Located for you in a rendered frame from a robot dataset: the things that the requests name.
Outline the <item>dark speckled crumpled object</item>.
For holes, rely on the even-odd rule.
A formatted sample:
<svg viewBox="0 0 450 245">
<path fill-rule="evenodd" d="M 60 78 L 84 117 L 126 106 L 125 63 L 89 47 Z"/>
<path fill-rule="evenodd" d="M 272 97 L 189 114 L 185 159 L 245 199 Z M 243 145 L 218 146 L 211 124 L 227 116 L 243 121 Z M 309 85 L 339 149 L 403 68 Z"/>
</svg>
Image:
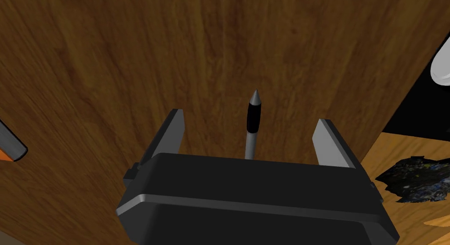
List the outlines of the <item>dark speckled crumpled object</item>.
<svg viewBox="0 0 450 245">
<path fill-rule="evenodd" d="M 450 158 L 435 161 L 411 156 L 396 162 L 376 180 L 400 197 L 398 203 L 444 201 L 450 194 Z"/>
</svg>

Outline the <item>white rounded object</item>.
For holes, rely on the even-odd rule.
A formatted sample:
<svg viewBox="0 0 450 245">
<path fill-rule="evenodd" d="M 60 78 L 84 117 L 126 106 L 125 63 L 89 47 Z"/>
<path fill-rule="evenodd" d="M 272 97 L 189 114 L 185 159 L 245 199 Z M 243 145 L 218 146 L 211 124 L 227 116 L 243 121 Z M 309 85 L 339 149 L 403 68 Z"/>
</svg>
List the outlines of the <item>white rounded object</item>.
<svg viewBox="0 0 450 245">
<path fill-rule="evenodd" d="M 430 67 L 432 80 L 440 86 L 450 86 L 450 36 L 437 50 Z"/>
</svg>

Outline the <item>grey and orange box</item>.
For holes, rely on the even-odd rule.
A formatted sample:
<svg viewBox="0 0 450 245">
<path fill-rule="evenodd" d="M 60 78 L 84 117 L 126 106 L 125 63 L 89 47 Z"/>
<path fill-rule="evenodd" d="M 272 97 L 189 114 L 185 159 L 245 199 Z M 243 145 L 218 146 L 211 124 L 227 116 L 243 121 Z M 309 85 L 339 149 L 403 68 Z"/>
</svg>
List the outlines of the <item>grey and orange box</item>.
<svg viewBox="0 0 450 245">
<path fill-rule="evenodd" d="M 0 120 L 0 161 L 19 161 L 28 151 L 25 144 Z"/>
</svg>

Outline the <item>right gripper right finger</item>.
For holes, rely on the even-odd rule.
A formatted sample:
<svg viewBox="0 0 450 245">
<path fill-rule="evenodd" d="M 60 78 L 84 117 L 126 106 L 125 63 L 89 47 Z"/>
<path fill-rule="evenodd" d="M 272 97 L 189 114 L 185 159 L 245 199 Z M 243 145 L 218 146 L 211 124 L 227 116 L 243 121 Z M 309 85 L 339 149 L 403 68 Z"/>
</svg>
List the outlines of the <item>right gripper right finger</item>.
<svg viewBox="0 0 450 245">
<path fill-rule="evenodd" d="M 355 168 L 356 158 L 329 119 L 319 119 L 312 141 L 319 165 Z"/>
</svg>

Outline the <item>grey and black pen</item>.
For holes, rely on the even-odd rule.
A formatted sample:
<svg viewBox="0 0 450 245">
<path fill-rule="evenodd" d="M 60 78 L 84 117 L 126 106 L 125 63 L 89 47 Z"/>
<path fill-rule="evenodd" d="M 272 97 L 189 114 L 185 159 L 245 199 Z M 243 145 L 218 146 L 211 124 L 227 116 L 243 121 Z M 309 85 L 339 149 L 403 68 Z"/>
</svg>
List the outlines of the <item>grey and black pen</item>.
<svg viewBox="0 0 450 245">
<path fill-rule="evenodd" d="M 247 109 L 247 136 L 245 145 L 245 159 L 253 159 L 257 144 L 257 135 L 261 119 L 261 99 L 256 89 Z"/>
</svg>

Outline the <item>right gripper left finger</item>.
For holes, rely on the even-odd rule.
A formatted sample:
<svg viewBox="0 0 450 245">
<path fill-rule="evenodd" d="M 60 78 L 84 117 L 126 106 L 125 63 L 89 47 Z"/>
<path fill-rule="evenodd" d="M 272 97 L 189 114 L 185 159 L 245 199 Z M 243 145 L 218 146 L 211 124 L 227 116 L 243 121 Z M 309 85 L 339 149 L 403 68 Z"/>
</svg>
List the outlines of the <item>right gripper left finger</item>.
<svg viewBox="0 0 450 245">
<path fill-rule="evenodd" d="M 159 153 L 177 154 L 181 146 L 184 131 L 185 121 L 183 110 L 171 110 L 152 141 L 153 150 L 151 157 Z"/>
</svg>

